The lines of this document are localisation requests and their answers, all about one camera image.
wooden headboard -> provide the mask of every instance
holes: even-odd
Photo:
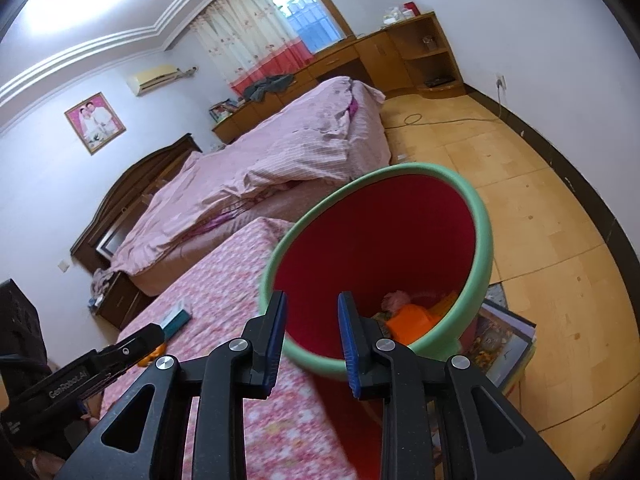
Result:
[[[170,181],[200,148],[191,134],[137,161],[102,199],[94,219],[71,247],[71,256],[93,273],[107,268],[113,251],[146,211],[153,195]]]

nightstand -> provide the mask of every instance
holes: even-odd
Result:
[[[126,327],[132,319],[153,301],[142,293],[124,272],[116,273],[96,315],[107,320],[118,330]]]

drawer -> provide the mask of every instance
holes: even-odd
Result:
[[[284,94],[279,94],[278,96],[280,97],[282,104],[286,106],[316,86],[318,86],[318,82],[315,79],[312,79],[306,83],[296,85],[295,88],[288,88]]]
[[[300,85],[309,83],[310,81],[313,81],[313,77],[311,77],[309,70],[305,70],[305,69],[299,70],[298,72],[295,73],[295,78],[293,79],[291,84],[287,86],[287,89],[284,92],[280,92],[278,94],[278,97],[282,98],[283,94],[288,94],[289,92],[293,92]]]
[[[334,54],[323,57],[321,60],[309,65],[306,69],[309,70],[309,73],[313,77],[320,77],[322,74],[329,72],[329,70],[333,70],[354,59],[358,59],[358,51],[352,46],[348,46]]]
[[[253,103],[245,104],[231,118],[238,126],[241,135],[253,130],[261,121]]]

orange toy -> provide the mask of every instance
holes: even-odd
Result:
[[[165,352],[166,352],[166,343],[162,343],[158,348],[156,348],[153,352],[151,352],[151,354],[140,359],[140,361],[138,361],[138,366],[143,368],[145,366],[149,366],[153,361],[156,360],[156,357],[160,357],[161,355],[164,355]]]
[[[396,341],[409,345],[436,326],[440,319],[423,306],[409,303],[401,307],[386,325]]]

pink cloth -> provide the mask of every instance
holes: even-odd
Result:
[[[387,166],[390,152],[379,114],[382,94],[360,81],[353,82],[351,91],[358,102],[358,110],[349,125],[347,139],[350,151],[347,163],[353,171],[351,177],[356,178]],[[280,191],[215,229],[179,243],[149,269],[131,276],[131,280],[146,295],[157,296],[249,222],[261,216],[296,222],[339,187],[340,184],[310,180],[287,191]]]
[[[184,299],[192,319],[169,341],[168,354],[180,361],[209,354],[238,337],[257,315],[258,282],[290,222],[258,218],[170,286],[120,334],[159,322]],[[134,383],[143,368],[133,367],[104,392],[102,414]],[[197,399],[191,409],[183,479],[191,478]],[[280,362],[278,380],[268,400],[244,402],[247,476],[251,480],[355,479],[334,428],[308,375]]]
[[[186,241],[191,240],[192,238],[195,238],[196,236],[209,233],[210,231],[213,231],[213,229],[215,229],[216,227],[219,227],[222,224],[229,222],[234,218],[237,218],[245,211],[249,211],[249,209],[257,206],[260,202],[267,200],[268,198],[272,197],[276,193],[293,189],[298,184],[300,184],[300,182],[293,180],[291,182],[280,184],[279,186],[271,186],[269,189],[260,193],[260,195],[258,195],[257,197],[247,199],[244,202],[239,202],[235,208],[229,208],[228,211],[220,215],[214,216],[213,218],[210,218],[206,222],[197,224],[192,228],[188,229],[187,232],[185,232],[185,234],[183,234],[180,237],[178,244],[183,244]]]
[[[274,186],[306,180],[341,185],[362,176],[351,163],[348,140],[350,105],[358,99],[355,88],[347,77],[325,81],[221,152],[190,157],[156,193],[116,250],[111,269],[129,275],[143,272],[194,226],[245,210]],[[378,104],[384,101],[380,92],[362,83],[357,89]]]

